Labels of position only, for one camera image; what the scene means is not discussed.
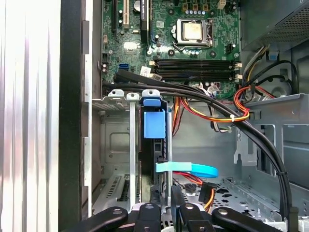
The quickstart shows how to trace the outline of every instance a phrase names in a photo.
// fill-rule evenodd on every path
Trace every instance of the blue sata port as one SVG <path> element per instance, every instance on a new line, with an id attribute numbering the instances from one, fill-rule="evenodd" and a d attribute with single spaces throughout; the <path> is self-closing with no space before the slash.
<path id="1" fill-rule="evenodd" d="M 122 69 L 122 70 L 129 71 L 129 64 L 121 63 L 121 64 L 119 64 L 118 68 Z"/>

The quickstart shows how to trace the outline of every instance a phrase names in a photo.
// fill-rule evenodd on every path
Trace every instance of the white connector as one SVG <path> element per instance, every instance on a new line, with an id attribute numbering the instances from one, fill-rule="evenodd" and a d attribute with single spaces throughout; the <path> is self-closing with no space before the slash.
<path id="1" fill-rule="evenodd" d="M 226 5 L 226 0 L 219 0 L 218 1 L 218 9 L 223 10 Z"/>

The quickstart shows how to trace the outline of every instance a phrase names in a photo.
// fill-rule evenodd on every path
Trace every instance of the silver side panel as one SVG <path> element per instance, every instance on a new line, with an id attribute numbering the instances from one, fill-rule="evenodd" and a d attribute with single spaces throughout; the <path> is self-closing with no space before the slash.
<path id="1" fill-rule="evenodd" d="M 0 0 L 3 232 L 58 231 L 60 0 Z"/>

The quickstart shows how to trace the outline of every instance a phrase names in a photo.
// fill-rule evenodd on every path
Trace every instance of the chip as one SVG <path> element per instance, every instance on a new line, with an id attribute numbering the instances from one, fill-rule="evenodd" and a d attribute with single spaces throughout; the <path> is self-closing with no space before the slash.
<path id="1" fill-rule="evenodd" d="M 200 23 L 188 22 L 183 24 L 183 38 L 185 40 L 201 40 L 202 32 Z"/>

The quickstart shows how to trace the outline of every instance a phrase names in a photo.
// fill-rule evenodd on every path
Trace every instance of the connector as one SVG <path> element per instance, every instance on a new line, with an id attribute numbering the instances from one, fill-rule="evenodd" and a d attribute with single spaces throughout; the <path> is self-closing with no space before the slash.
<path id="1" fill-rule="evenodd" d="M 236 68 L 242 68 L 242 63 L 236 63 L 235 65 L 234 65 L 234 68 L 236 69 Z"/>
<path id="2" fill-rule="evenodd" d="M 184 184 L 183 187 L 190 193 L 194 193 L 197 190 L 197 186 L 195 184 Z"/>
<path id="3" fill-rule="evenodd" d="M 219 10 L 223 10 L 225 5 L 226 5 L 226 0 L 219 0 L 219 2 L 218 2 L 218 9 Z"/>
<path id="4" fill-rule="evenodd" d="M 206 203 L 211 198 L 211 190 L 214 189 L 214 191 L 217 190 L 217 185 L 210 182 L 203 182 L 201 187 L 201 192 L 198 197 L 199 202 Z"/>
<path id="5" fill-rule="evenodd" d="M 242 75 L 236 74 L 235 75 L 235 80 L 242 80 Z"/>
<path id="6" fill-rule="evenodd" d="M 130 15 L 130 10 L 129 10 L 130 2 L 129 0 L 124 0 L 124 28 L 128 29 L 130 24 L 129 24 L 129 15 Z"/>
<path id="7" fill-rule="evenodd" d="M 122 70 L 129 71 L 129 64 L 127 64 L 127 63 L 121 63 L 121 64 L 118 65 L 118 68 L 119 68 L 119 69 L 122 69 Z"/>

